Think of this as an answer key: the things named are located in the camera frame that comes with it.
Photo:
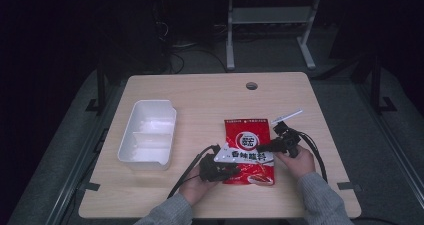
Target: hand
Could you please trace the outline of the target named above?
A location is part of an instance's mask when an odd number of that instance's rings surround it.
[[[191,206],[199,202],[209,189],[218,184],[218,182],[202,181],[199,173],[200,167],[195,166],[186,177],[186,179],[191,179],[184,182],[179,190],[179,193],[184,196]]]
[[[309,150],[299,145],[297,145],[297,150],[299,151],[299,154],[295,158],[286,156],[281,152],[274,153],[274,155],[283,161],[293,177],[299,180],[299,178],[306,174],[315,172],[315,162],[314,156]]]

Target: table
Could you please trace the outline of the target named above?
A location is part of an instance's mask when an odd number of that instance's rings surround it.
[[[257,89],[247,89],[249,82],[256,83]],[[134,103],[147,99],[170,100],[177,111],[171,166],[166,171],[132,171],[117,158]],[[303,112],[286,120],[286,124],[314,139],[330,186],[343,198],[348,215],[359,216],[361,208],[354,191],[338,189],[337,183],[349,182],[349,178],[309,80],[298,72],[131,77],[90,180],[100,187],[97,191],[86,190],[79,214],[85,218],[143,217],[166,199],[200,151],[209,145],[224,144],[224,119],[271,121],[298,109]],[[300,144],[308,147],[304,141]],[[304,207],[295,181],[277,160],[275,180],[270,187],[218,184],[194,206],[194,217],[302,217]]]

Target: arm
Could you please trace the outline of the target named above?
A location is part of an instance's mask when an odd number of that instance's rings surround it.
[[[312,153],[297,146],[299,154],[290,158],[275,153],[290,173],[298,180],[298,188],[306,207],[305,219],[308,224],[353,224],[346,214],[342,198],[315,172]]]
[[[218,182],[202,181],[198,176],[199,172],[200,167],[194,167],[176,195],[153,208],[146,217],[140,219],[134,225],[191,224],[193,219],[191,207],[198,203],[209,189],[218,184]]]

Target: gray sleeve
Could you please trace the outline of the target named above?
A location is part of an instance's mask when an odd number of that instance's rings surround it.
[[[138,220],[134,225],[186,225],[191,224],[192,219],[193,212],[190,204],[183,195],[177,193],[153,208],[147,216]]]
[[[308,224],[353,224],[347,216],[343,199],[318,173],[309,173],[298,181],[306,207]]]

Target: grommet hole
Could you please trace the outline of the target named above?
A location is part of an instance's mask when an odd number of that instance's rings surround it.
[[[246,88],[249,90],[256,90],[258,88],[258,84],[254,82],[248,82],[246,83]]]

